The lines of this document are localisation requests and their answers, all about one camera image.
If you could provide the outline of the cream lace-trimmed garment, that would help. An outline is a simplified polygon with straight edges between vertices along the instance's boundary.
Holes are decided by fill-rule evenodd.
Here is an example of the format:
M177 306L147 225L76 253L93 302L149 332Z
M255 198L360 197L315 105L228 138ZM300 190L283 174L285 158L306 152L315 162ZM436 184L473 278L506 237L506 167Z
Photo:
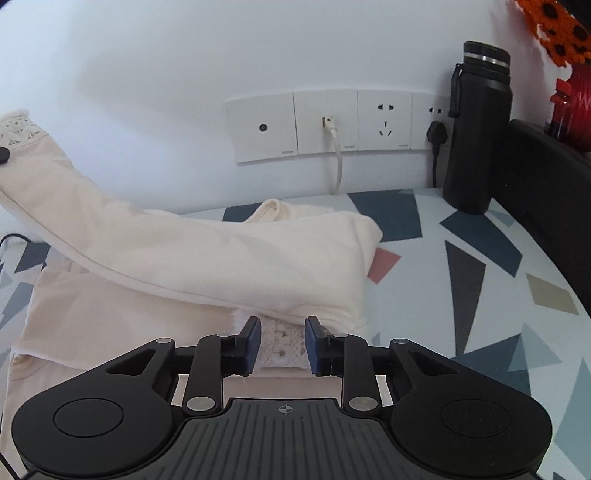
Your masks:
M1 448L34 395L154 339L193 345L256 315L263 341L238 396L332 397L312 377L304 320L362 333L365 283L383 233L371 218L277 200L240 223L142 210L77 171L24 111L1 119L1 204L47 242L49 258L12 349Z

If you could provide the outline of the black power plug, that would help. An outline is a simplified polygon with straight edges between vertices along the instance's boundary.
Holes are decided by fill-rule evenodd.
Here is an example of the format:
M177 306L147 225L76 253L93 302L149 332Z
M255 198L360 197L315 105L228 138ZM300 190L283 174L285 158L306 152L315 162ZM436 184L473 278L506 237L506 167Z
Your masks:
M441 121L432 121L427 130L427 140L431 145L432 151L431 180L433 188L436 188L438 182L438 160L440 151L442 146L447 143L448 138L449 136L446 125Z

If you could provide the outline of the black thermos bottle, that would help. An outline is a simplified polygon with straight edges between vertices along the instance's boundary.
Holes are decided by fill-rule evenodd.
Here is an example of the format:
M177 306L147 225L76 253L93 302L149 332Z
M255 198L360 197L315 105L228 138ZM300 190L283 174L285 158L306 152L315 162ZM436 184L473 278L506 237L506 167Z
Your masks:
M454 126L443 197L467 214L486 212L493 196L493 163L512 109L510 64L507 51L467 41L452 75Z

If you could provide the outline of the black cabinet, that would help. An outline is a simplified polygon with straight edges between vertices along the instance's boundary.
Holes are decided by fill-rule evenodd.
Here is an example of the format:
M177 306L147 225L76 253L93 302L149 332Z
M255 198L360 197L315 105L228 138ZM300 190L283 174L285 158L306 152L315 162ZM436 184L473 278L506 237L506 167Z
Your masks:
M512 120L493 166L494 198L525 228L590 309L590 161Z

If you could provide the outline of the red vase with flowers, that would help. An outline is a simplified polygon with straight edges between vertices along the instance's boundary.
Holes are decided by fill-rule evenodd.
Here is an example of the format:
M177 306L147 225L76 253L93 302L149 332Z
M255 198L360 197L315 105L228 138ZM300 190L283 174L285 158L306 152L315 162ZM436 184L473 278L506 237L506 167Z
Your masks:
M571 67L571 121L565 141L590 153L590 2L516 1L526 28L552 62Z

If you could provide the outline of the white wall socket panel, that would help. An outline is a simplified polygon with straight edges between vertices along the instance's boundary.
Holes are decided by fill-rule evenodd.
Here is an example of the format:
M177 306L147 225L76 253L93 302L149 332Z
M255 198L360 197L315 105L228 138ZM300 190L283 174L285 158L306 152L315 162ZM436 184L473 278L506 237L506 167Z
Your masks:
M447 96L400 90L295 91L228 101L238 163L341 151L426 151L434 121L453 130Z

